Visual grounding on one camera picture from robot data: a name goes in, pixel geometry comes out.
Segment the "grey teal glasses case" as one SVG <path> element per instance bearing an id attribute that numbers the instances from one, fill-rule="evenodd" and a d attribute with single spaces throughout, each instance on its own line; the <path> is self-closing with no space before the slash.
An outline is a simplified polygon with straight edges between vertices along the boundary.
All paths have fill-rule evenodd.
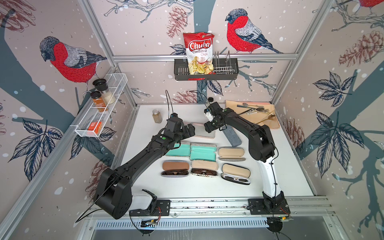
<path id="1" fill-rule="evenodd" d="M 237 135 L 233 127 L 226 125 L 222 132 L 224 133 L 232 147 L 238 147 L 242 144 L 240 137 Z"/>

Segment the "pink glasses case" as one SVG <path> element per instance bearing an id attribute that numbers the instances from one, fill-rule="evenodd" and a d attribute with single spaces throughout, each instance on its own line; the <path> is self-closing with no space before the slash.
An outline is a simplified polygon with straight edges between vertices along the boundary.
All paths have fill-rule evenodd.
<path id="1" fill-rule="evenodd" d="M 192 123 L 192 126 L 195 127 L 195 137 L 198 138 L 206 138 L 206 139 L 214 139 L 215 132 L 208 133 L 205 129 L 204 124 L 201 123 Z"/>
<path id="2" fill-rule="evenodd" d="M 173 148 L 189 148 L 191 145 L 190 142 L 181 141 L 180 143 L 175 143 Z"/>

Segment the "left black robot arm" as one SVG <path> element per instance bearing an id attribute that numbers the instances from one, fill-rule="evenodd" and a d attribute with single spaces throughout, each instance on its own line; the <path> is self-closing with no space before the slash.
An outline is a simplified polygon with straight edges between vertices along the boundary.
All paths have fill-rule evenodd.
<path id="1" fill-rule="evenodd" d="M 105 169 L 100 177 L 94 203 L 119 219 L 133 202 L 132 186 L 137 178 L 156 160 L 166 155 L 175 144 L 195 135 L 192 124 L 185 125 L 177 114 L 171 114 L 166 126 L 152 136 L 148 145 L 124 165 Z"/>

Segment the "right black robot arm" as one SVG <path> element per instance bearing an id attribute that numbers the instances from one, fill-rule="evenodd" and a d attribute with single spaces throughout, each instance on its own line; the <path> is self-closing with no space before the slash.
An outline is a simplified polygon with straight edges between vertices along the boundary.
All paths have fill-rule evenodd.
<path id="1" fill-rule="evenodd" d="M 259 162 L 263 180 L 264 207 L 271 214 L 277 211 L 285 200 L 285 196 L 277 181 L 274 156 L 279 151 L 270 128 L 266 125 L 254 124 L 230 108 L 222 109 L 217 102 L 204 109 L 204 114 L 209 119 L 204 124 L 206 132 L 210 133 L 224 126 L 231 126 L 248 138 L 250 156 Z"/>

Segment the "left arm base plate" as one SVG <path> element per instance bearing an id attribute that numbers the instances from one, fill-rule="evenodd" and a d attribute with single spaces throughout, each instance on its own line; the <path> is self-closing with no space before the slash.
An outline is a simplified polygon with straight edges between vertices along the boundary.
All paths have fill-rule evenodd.
<path id="1" fill-rule="evenodd" d="M 171 205 L 170 200 L 156 200 L 155 202 L 150 203 L 147 209 L 130 210 L 129 214 L 131 217 L 169 216 L 170 205 Z"/>

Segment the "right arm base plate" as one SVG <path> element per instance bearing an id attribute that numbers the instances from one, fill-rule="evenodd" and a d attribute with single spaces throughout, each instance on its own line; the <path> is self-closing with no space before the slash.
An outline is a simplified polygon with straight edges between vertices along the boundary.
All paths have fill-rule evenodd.
<path id="1" fill-rule="evenodd" d="M 291 210 L 289 208 L 286 199 L 279 201 L 265 201 L 263 198 L 248 199 L 247 210 L 251 215 L 290 215 Z"/>

